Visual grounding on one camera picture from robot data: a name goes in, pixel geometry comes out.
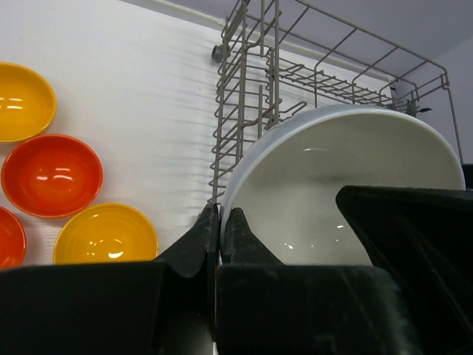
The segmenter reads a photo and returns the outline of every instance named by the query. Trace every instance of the dishwasher rack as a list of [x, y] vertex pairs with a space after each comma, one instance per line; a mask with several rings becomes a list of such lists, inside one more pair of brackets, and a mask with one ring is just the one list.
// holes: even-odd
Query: dishwasher rack
[[[212, 198], [208, 202], [220, 202], [230, 174], [245, 150], [265, 130], [305, 107], [368, 104], [415, 117], [430, 110], [421, 106], [421, 99], [441, 89], [448, 95], [457, 147], [463, 161], [444, 67], [303, 0], [291, 1], [291, 6], [300, 8], [300, 14], [287, 28], [283, 28], [280, 0], [237, 0], [225, 20], [222, 43], [213, 48], [211, 57], [220, 64], [220, 79], [216, 96], [219, 106], [214, 113], [218, 124], [213, 136], [217, 142], [211, 150], [215, 154], [215, 161], [210, 166], [214, 171], [209, 182]], [[298, 24], [303, 21], [323, 21], [328, 30], [342, 28], [345, 34], [335, 43], [328, 43], [324, 33], [308, 38], [299, 31]], [[366, 59], [344, 50], [344, 47], [356, 46], [360, 36], [365, 41], [381, 44], [386, 52], [381, 56], [374, 53], [372, 58]], [[314, 65], [283, 58], [283, 46], [302, 48], [304, 56], [310, 57]], [[408, 66], [401, 71], [388, 70], [386, 63], [397, 58], [403, 58], [402, 62]], [[347, 80], [332, 75], [327, 71], [328, 64], [346, 67], [353, 77]], [[426, 69], [432, 73], [429, 80], [416, 83], [411, 79], [419, 70]], [[365, 84], [366, 77], [386, 83], [373, 89]], [[288, 97], [288, 89], [296, 89], [298, 95]]]

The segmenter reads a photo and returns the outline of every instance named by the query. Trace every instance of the wire rack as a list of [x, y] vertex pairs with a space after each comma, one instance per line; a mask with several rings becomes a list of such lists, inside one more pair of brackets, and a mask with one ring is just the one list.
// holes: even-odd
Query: wire rack
[[[213, 60], [220, 64], [220, 79], [209, 202], [220, 201], [246, 149], [267, 129], [302, 109], [329, 104], [376, 105], [415, 117], [430, 110], [421, 107], [421, 99], [443, 90], [463, 161], [444, 67], [302, 0], [291, 1], [299, 13], [282, 24], [279, 0], [238, 0], [225, 20], [222, 43], [212, 51]], [[328, 40], [325, 31], [304, 35], [302, 24], [309, 21], [325, 24], [340, 38], [334, 41], [332, 35]], [[363, 44], [384, 52], [357, 54], [356, 48]], [[289, 54], [295, 51], [302, 55]], [[344, 67], [340, 69], [344, 74], [334, 67]], [[420, 70], [431, 76], [419, 84], [411, 78]], [[369, 84], [373, 78], [376, 85]]]

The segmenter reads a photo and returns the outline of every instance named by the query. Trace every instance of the bowl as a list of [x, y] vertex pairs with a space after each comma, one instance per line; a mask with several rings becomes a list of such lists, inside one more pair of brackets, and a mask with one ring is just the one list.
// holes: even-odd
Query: bowl
[[89, 205], [102, 184], [90, 147], [66, 135], [42, 135], [17, 146], [1, 169], [8, 200], [36, 217], [65, 217]]
[[53, 252], [54, 264], [152, 260], [157, 235], [136, 209], [102, 203], [77, 214], [62, 228]]
[[52, 87], [31, 69], [0, 63], [0, 142], [24, 141], [44, 131], [56, 113]]
[[222, 202], [287, 264], [371, 265], [336, 206], [343, 186], [464, 189], [460, 162], [432, 127], [400, 112], [335, 105], [270, 129], [235, 168]]
[[20, 266], [26, 250], [27, 238], [21, 222], [0, 206], [0, 269]]

